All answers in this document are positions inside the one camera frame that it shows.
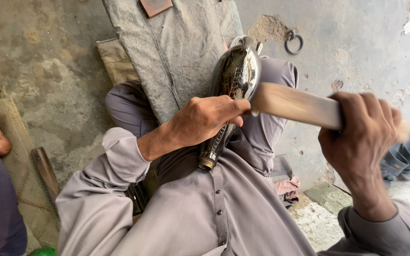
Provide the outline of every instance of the gray shalwar kameez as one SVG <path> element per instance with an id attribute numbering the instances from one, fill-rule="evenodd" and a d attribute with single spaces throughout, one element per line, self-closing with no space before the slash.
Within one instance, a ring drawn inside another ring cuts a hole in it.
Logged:
<path id="1" fill-rule="evenodd" d="M 292 63 L 261 63 L 262 82 L 298 87 Z M 136 137 L 154 129 L 156 119 L 137 82 L 116 86 L 106 104 L 120 128 L 105 134 L 105 154 L 74 173 L 56 200 L 61 255 L 316 255 L 268 177 L 287 120 L 244 117 L 212 171 L 197 167 L 196 147 L 164 155 L 157 166 L 160 187 L 133 226 L 133 204 L 123 192 L 148 171 Z M 345 237 L 317 254 L 410 255 L 410 205 L 394 203 L 396 216 L 379 223 L 342 209 Z"/>

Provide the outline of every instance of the wooden tool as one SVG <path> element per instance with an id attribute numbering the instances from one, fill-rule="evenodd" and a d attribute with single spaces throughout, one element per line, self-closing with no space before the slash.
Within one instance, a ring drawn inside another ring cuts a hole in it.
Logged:
<path id="1" fill-rule="evenodd" d="M 44 181 L 45 187 L 47 189 L 48 195 L 50 196 L 51 202 L 55 206 L 55 200 L 60 193 L 60 186 L 56 180 L 53 168 L 50 165 L 50 160 L 45 153 L 44 148 L 35 148 L 31 151 L 34 163 Z"/>
<path id="2" fill-rule="evenodd" d="M 149 18 L 153 18 L 170 9 L 172 0 L 140 0 Z"/>
<path id="3" fill-rule="evenodd" d="M 331 130 L 341 131 L 344 126 L 336 100 L 275 83 L 260 83 L 251 104 L 266 114 Z M 409 124 L 402 121 L 398 127 L 398 140 L 407 141 L 409 132 Z"/>

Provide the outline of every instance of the wooden mallet handle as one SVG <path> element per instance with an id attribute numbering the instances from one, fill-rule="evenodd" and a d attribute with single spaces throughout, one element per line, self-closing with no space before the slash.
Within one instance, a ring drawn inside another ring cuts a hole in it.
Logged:
<path id="1" fill-rule="evenodd" d="M 344 126 L 339 102 L 288 86 L 262 82 L 251 104 L 254 109 L 266 114 L 331 130 L 340 131 Z M 409 125 L 405 121 L 401 123 L 398 127 L 400 142 L 410 137 Z"/>

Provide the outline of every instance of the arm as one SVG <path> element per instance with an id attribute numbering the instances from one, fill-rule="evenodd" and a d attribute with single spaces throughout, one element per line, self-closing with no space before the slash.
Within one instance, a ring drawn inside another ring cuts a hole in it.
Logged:
<path id="1" fill-rule="evenodd" d="M 410 255 L 410 204 L 391 200 L 379 161 L 396 142 L 401 113 L 374 94 L 339 92 L 346 119 L 341 133 L 322 129 L 322 152 L 351 191 L 354 206 L 339 212 L 345 237 L 319 255 Z"/>
<path id="2" fill-rule="evenodd" d="M 241 126 L 247 100 L 193 98 L 172 120 L 136 138 L 122 128 L 104 136 L 105 154 L 75 172 L 56 199 L 61 218 L 59 255 L 109 255 L 132 227 L 129 184 L 145 178 L 150 162 L 213 137 L 224 123 Z"/>

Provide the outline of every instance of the shirt placket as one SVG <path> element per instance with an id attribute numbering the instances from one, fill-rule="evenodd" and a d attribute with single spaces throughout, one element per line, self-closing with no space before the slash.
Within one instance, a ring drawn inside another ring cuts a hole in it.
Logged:
<path id="1" fill-rule="evenodd" d="M 222 185 L 221 167 L 215 166 L 212 170 L 214 185 L 214 215 L 216 219 L 216 231 L 218 245 L 223 246 L 228 241 L 227 214 L 224 205 L 224 189 Z"/>

